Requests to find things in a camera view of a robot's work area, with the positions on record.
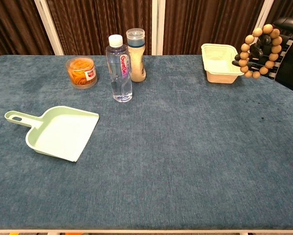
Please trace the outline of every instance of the blue table cover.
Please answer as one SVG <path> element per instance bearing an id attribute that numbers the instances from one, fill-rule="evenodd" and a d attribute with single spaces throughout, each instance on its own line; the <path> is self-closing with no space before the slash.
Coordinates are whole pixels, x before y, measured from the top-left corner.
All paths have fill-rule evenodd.
<path id="1" fill-rule="evenodd" d="M 209 83 L 200 55 L 145 56 L 118 103 L 104 56 L 88 90 L 71 86 L 71 57 L 0 56 L 0 229 L 293 229 L 293 91 Z M 4 118 L 57 105 L 100 115 L 77 163 Z"/>

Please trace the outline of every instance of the beaded ring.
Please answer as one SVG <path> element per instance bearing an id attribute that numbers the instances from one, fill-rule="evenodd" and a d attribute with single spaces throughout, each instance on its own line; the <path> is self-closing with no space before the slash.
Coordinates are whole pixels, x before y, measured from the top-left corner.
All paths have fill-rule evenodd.
<path id="1" fill-rule="evenodd" d="M 255 37 L 261 37 L 264 36 L 264 41 L 266 45 L 271 45 L 271 53 L 269 55 L 269 60 L 265 63 L 265 66 L 262 66 L 259 71 L 252 72 L 250 70 L 249 63 L 249 56 L 252 55 L 249 51 L 252 51 L 252 48 L 255 48 L 257 50 L 257 57 L 263 56 L 262 50 L 259 48 L 259 44 L 255 43 L 253 44 Z M 254 29 L 252 35 L 248 35 L 245 37 L 245 43 L 241 46 L 241 53 L 236 59 L 239 59 L 239 61 L 234 64 L 240 66 L 241 72 L 244 73 L 245 77 L 253 77 L 253 78 L 259 78 L 260 75 L 267 74 L 269 69 L 271 69 L 274 66 L 274 62 L 279 57 L 279 52 L 282 50 L 281 43 L 282 38 L 279 36 L 280 31 L 279 29 L 274 29 L 271 24 L 266 24 L 263 29 L 256 28 Z"/>

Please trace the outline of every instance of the brown curtain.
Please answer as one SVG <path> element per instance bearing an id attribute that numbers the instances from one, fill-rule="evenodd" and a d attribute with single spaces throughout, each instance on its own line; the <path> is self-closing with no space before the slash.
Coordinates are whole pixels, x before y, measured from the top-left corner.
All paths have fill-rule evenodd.
<path id="1" fill-rule="evenodd" d="M 204 43 L 240 50 L 263 0 L 166 0 L 163 54 L 201 54 Z"/>
<path id="2" fill-rule="evenodd" d="M 266 19 L 266 24 L 272 24 L 281 17 L 293 18 L 293 0 L 274 0 Z"/>
<path id="3" fill-rule="evenodd" d="M 145 30 L 145 54 L 151 54 L 152 0 L 47 0 L 64 53 L 103 55 L 108 37 L 130 28 Z"/>
<path id="4" fill-rule="evenodd" d="M 34 1 L 0 0 L 0 55 L 52 55 Z"/>

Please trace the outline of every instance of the dustpan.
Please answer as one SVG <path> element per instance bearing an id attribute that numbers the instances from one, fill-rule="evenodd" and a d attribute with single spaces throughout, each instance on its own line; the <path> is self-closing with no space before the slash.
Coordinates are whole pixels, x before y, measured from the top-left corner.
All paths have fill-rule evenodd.
<path id="1" fill-rule="evenodd" d="M 31 127 L 25 142 L 36 152 L 76 162 L 99 115 L 67 106 L 56 106 L 40 117 L 9 111 L 5 118 L 9 122 Z"/>

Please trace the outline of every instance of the water bottle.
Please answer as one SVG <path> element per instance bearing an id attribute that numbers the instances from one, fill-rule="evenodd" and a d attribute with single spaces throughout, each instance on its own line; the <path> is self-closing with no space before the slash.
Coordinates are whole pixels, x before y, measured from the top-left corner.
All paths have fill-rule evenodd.
<path id="1" fill-rule="evenodd" d="M 106 57 L 110 73 L 113 98 L 118 102 L 127 102 L 132 98 L 131 65 L 128 47 L 123 44 L 121 35 L 108 38 Z"/>

